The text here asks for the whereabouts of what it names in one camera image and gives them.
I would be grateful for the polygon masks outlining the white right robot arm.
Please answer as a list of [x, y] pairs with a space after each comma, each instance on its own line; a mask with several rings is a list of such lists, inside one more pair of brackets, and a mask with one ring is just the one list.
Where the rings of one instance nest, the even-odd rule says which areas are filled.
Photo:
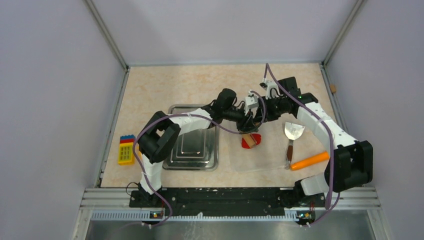
[[267, 122], [292, 114], [321, 142], [330, 155], [323, 173], [295, 182], [293, 200], [307, 206], [314, 195], [342, 191], [367, 184], [373, 179], [373, 146], [345, 132], [323, 109], [310, 92], [301, 93], [295, 77], [278, 81], [266, 78], [260, 83], [266, 90]]

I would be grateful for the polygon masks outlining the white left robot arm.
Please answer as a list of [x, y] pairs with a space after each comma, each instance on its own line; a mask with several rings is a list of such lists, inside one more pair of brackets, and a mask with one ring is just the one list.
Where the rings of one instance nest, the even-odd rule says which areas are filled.
[[147, 206], [154, 207], [160, 202], [163, 161], [171, 155], [179, 136], [214, 127], [245, 135], [256, 132], [264, 123], [266, 103], [256, 91], [249, 91], [241, 108], [235, 106], [236, 100], [236, 92], [224, 88], [211, 103], [194, 111], [177, 114], [158, 111], [152, 116], [135, 139], [141, 153], [136, 158], [142, 169], [141, 200]]

